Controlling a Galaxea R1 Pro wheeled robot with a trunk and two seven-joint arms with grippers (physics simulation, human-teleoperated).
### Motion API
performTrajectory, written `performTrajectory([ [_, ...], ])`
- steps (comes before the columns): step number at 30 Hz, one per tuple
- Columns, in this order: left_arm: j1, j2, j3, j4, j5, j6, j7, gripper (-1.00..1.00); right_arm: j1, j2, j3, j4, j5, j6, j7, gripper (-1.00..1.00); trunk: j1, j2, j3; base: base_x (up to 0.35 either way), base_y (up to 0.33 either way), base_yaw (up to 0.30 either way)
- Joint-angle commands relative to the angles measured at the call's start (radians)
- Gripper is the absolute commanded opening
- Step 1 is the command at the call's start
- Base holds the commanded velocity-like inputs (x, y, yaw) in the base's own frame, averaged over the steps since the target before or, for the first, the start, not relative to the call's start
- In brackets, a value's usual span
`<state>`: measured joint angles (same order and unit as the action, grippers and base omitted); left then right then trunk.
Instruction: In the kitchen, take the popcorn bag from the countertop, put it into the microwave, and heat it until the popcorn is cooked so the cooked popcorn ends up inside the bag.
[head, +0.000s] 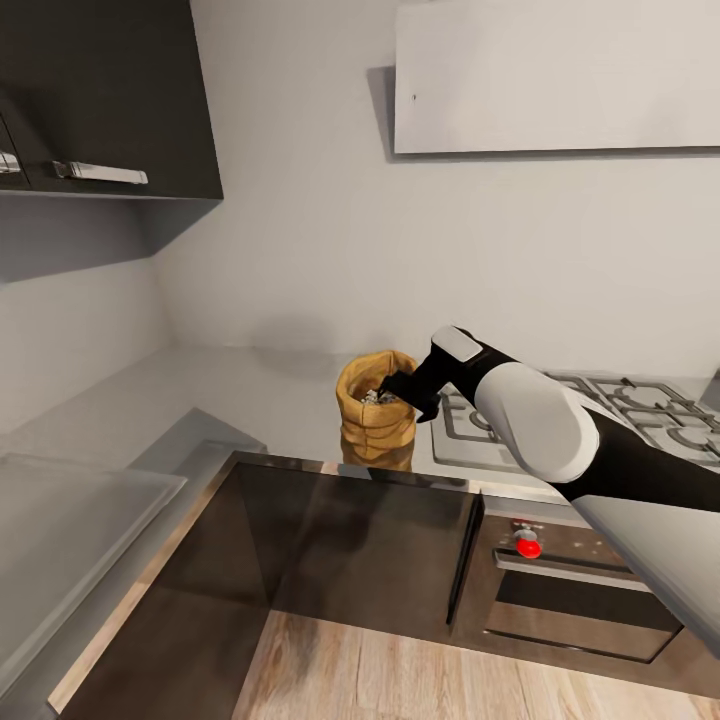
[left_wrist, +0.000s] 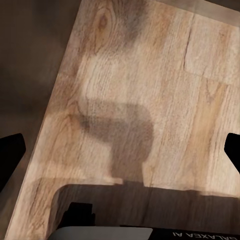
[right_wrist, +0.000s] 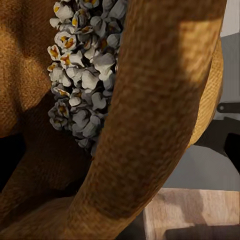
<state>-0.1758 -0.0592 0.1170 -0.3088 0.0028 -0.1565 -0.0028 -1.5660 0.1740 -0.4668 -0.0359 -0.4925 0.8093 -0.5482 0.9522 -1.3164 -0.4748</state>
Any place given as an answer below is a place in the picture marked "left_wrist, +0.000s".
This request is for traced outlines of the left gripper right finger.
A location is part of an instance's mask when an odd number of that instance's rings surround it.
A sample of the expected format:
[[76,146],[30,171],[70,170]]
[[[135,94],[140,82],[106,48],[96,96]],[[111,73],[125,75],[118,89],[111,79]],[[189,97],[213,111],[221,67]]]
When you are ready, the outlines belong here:
[[224,146],[224,151],[240,173],[240,135],[229,133]]

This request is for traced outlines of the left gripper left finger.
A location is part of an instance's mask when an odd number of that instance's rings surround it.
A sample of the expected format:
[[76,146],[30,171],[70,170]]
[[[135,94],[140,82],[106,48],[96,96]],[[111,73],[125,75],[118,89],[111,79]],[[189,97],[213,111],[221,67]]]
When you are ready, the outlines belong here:
[[0,138],[0,193],[26,152],[21,133]]

